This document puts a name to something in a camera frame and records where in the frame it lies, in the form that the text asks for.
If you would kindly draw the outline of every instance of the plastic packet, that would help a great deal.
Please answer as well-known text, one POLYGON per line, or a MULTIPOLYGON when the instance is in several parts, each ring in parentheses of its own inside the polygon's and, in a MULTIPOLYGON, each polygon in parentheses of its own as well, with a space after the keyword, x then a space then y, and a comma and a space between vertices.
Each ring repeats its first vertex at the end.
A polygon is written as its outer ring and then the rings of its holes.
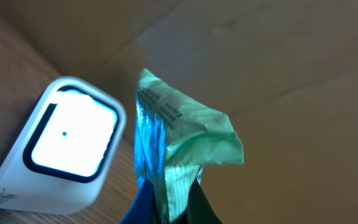
POLYGON ((153 183, 158 219, 174 221, 205 164, 242 164, 244 151, 228 116, 168 86, 147 69, 136 88, 135 174, 153 183))

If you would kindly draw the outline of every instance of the white device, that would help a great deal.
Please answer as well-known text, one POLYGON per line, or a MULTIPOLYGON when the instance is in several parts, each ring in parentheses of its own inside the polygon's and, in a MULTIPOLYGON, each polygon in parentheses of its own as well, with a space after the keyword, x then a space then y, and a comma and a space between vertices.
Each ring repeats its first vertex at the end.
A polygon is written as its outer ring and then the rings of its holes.
POLYGON ((0 208, 68 214, 91 205, 125 124, 105 92, 75 77, 53 81, 0 167, 0 208))

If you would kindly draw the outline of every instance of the swan logo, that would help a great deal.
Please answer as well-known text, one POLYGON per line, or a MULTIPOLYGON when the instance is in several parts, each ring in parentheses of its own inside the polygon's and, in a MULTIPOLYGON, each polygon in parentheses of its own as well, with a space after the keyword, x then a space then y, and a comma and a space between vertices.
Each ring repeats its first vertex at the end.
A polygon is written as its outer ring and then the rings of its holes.
POLYGON ((19 196, 14 195, 14 194, 8 194, 5 193, 5 189, 2 190, 2 192, 0 193, 0 205, 12 200, 12 199, 17 199, 19 198, 19 196))

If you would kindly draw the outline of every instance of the bright white screen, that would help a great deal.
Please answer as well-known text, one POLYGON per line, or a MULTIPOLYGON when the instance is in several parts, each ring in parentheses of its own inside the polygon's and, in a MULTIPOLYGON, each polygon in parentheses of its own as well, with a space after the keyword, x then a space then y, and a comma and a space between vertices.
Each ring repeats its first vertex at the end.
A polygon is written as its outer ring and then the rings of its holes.
POLYGON ((111 108, 76 90, 58 91, 45 129, 32 151, 40 165, 89 177, 99 167, 117 122, 111 108))

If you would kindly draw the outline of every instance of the wooden table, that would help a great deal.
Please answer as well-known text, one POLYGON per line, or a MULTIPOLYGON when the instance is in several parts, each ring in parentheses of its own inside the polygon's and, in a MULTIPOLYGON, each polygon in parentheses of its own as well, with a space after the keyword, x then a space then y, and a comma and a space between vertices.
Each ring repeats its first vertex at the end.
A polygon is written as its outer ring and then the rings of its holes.
MULTIPOLYGON (((0 17, 0 163, 46 86, 60 74, 0 17)), ((117 223, 137 192, 133 150, 122 139, 104 187, 92 206, 72 215, 0 210, 0 223, 117 223)))

